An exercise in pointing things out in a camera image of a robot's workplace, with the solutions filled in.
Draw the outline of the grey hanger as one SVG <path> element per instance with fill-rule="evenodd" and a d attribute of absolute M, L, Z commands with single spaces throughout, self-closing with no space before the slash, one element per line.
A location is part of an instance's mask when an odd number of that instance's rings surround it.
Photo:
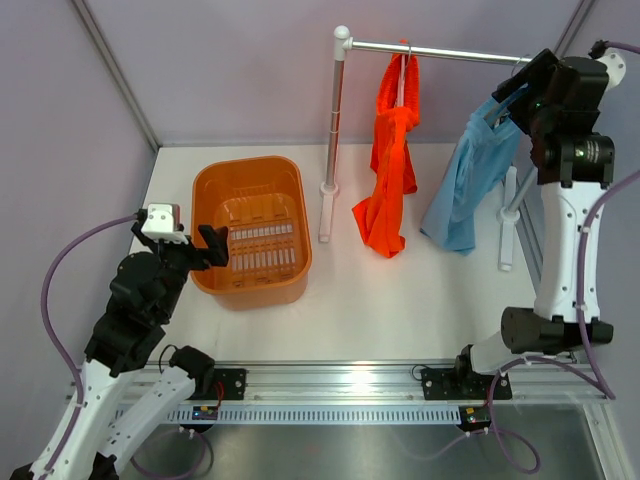
<path fill-rule="evenodd" d="M 530 60 L 531 60 L 531 55 L 530 54 L 526 54 L 526 55 L 523 55 L 520 58 L 518 58 L 517 61 L 514 63 L 514 65 L 511 68 L 510 76 L 513 77 L 515 75 L 515 73 L 516 73 L 516 70 L 519 67 L 524 66 Z M 493 127 L 495 125 L 495 123 L 500 123 L 500 117 L 503 115 L 503 110 L 505 108 L 506 108 L 506 101 L 498 102 L 484 116 L 484 120 L 486 121 L 486 123 L 490 127 Z"/>

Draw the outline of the light blue shorts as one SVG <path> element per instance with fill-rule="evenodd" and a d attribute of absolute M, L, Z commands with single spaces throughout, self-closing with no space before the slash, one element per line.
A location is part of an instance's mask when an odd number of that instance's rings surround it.
<path fill-rule="evenodd" d="M 484 120 L 496 104 L 490 98 L 471 113 L 421 220 L 421 233 L 445 251 L 466 256 L 475 249 L 475 211 L 517 153 L 521 131 L 512 120 L 502 115 L 493 127 Z"/>

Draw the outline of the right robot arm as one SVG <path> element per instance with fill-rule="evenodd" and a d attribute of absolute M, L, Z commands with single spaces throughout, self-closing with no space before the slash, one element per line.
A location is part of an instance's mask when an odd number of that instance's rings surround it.
<path fill-rule="evenodd" d="M 596 347 L 614 333 L 601 318 L 596 270 L 604 205 L 626 184 L 614 180 L 613 140 L 594 126 L 603 96 L 625 74 L 619 48 L 598 41 L 585 57 L 543 50 L 494 90 L 500 111 L 531 140 L 546 238 L 533 307 L 506 308 L 496 334 L 457 356 L 452 376 L 461 395 L 478 395 L 490 374 L 582 351 L 589 382 L 613 396 L 596 366 Z"/>

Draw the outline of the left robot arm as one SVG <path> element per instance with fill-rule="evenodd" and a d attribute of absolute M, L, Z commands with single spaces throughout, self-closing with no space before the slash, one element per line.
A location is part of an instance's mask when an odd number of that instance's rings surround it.
<path fill-rule="evenodd" d="M 160 379 L 120 419 L 123 395 L 164 337 L 192 271 L 229 261 L 225 227 L 201 225 L 196 247 L 183 227 L 144 230 L 152 219 L 142 210 L 127 217 L 143 252 L 124 258 L 110 283 L 105 313 L 94 326 L 81 366 L 72 366 L 76 392 L 38 459 L 17 468 L 14 479 L 116 479 L 138 448 L 182 401 L 215 388 L 215 362 L 189 346 L 175 351 Z"/>

